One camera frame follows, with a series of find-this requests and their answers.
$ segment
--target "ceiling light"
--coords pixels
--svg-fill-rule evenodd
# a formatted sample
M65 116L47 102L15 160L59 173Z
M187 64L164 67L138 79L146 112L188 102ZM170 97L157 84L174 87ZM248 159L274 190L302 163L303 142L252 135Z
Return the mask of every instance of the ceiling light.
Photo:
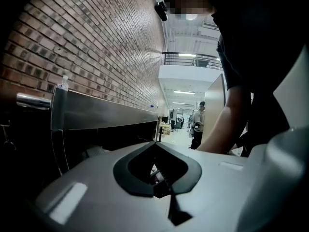
M186 53L180 53L179 54L180 57L196 57L196 54L186 54Z
M187 14L186 18L187 18L187 20L192 21L195 18L197 18L197 14Z
M174 91L174 93L181 93L181 94L188 94L188 95L194 95L195 93L192 92L183 92L183 91Z

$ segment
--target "water bottle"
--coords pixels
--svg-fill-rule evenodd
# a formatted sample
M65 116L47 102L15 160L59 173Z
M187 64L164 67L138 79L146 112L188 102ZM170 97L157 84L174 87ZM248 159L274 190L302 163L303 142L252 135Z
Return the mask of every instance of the water bottle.
M62 82L57 85L58 88L61 88L65 91L69 90L68 77L66 75L63 76Z

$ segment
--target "ceiling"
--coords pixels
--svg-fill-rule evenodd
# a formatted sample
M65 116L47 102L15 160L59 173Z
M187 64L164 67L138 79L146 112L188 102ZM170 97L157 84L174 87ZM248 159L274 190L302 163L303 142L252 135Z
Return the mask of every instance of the ceiling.
M195 110L196 103L205 100L205 91L212 84L212 82L173 78L160 78L159 81L170 108L174 107L189 110ZM174 93L174 91L192 92L195 94L181 94Z
M162 26L167 52L198 53L218 57L216 48L220 32L210 15L199 15L194 20L186 20L168 14L168 20L162 22Z

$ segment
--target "chrome bar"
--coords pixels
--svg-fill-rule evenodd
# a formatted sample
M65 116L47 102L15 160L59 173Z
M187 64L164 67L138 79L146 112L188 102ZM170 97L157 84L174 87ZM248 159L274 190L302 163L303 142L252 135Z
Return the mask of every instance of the chrome bar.
M28 95L24 93L18 93L16 96L16 104L22 107L32 107L35 109L49 110L51 106L51 100Z

